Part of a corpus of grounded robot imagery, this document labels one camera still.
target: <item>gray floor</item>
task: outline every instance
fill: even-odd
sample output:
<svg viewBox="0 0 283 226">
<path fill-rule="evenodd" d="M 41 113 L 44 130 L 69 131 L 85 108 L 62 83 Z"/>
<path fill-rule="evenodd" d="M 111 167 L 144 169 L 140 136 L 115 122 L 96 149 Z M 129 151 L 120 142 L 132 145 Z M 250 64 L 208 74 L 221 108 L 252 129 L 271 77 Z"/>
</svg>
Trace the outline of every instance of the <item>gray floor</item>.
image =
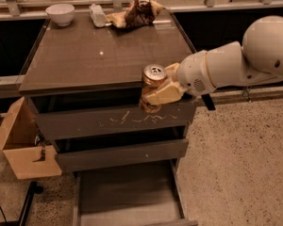
<svg viewBox="0 0 283 226">
<path fill-rule="evenodd" d="M 283 225 L 283 91 L 219 94 L 217 110 L 199 106 L 178 178 L 190 219 L 199 225 Z M 38 180 L 27 225 L 72 225 L 71 175 Z M 0 153 L 0 202 L 16 219 L 29 181 L 16 180 Z"/>
</svg>

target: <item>open cardboard box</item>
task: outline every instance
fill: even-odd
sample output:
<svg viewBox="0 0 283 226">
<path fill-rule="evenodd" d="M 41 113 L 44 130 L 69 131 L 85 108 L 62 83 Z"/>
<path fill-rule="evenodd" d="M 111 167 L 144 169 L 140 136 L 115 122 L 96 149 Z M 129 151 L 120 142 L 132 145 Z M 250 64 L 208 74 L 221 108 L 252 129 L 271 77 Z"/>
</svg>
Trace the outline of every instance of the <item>open cardboard box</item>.
<svg viewBox="0 0 283 226">
<path fill-rule="evenodd" d="M 0 126 L 0 151 L 3 150 L 18 179 L 61 175 L 53 146 L 46 146 L 45 161 L 34 162 L 41 157 L 42 150 L 34 144 L 36 132 L 33 114 L 23 97 L 10 106 Z"/>
</svg>

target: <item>white bowl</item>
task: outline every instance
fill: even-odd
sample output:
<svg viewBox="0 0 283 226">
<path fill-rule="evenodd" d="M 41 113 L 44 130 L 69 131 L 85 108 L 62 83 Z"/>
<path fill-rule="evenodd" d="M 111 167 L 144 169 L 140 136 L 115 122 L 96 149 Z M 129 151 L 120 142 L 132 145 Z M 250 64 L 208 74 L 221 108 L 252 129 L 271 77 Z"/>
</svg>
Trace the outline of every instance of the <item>white bowl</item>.
<svg viewBox="0 0 283 226">
<path fill-rule="evenodd" d="M 75 16 L 75 7 L 71 4 L 55 4 L 46 9 L 49 18 L 59 26 L 67 26 Z"/>
</svg>

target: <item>white robotic arm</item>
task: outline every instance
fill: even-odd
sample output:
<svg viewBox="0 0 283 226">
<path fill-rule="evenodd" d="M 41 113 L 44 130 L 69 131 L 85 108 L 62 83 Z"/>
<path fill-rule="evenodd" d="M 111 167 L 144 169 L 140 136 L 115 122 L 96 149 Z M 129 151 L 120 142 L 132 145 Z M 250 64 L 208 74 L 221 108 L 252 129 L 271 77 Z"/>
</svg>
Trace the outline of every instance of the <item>white robotic arm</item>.
<svg viewBox="0 0 283 226">
<path fill-rule="evenodd" d="M 242 46 L 235 41 L 201 51 L 166 71 L 166 82 L 142 96 L 150 105 L 177 101 L 184 92 L 198 96 L 226 86 L 283 81 L 283 17 L 268 16 L 252 23 Z"/>
</svg>

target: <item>crumpled bag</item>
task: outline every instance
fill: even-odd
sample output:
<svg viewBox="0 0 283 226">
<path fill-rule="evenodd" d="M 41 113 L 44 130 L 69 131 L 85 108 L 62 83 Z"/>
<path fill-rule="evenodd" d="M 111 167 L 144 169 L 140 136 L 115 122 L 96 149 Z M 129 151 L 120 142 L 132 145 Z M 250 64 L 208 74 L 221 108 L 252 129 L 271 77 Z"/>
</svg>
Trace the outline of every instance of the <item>crumpled bag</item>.
<svg viewBox="0 0 283 226">
<path fill-rule="evenodd" d="M 152 0 L 134 0 L 128 11 L 106 15 L 109 23 L 118 28 L 150 25 L 163 10 L 163 6 Z"/>
</svg>

